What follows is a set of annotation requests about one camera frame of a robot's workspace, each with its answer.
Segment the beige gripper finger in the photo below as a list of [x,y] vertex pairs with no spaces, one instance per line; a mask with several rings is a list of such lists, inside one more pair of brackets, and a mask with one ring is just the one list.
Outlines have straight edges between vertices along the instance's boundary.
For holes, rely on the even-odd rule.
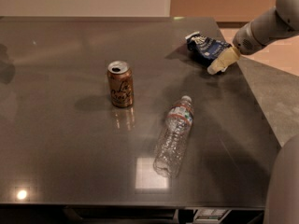
[[210,75],[215,75],[220,71],[224,71],[228,66],[237,62],[240,58],[240,52],[236,47],[230,47],[224,50],[207,68]]

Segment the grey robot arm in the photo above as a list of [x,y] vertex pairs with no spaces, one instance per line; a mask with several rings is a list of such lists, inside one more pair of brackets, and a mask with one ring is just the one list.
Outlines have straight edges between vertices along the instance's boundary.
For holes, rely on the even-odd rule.
[[215,75],[235,63],[241,55],[254,54],[271,43],[299,34],[299,0],[276,0],[258,18],[244,25],[233,39],[233,45],[221,52],[207,68]]

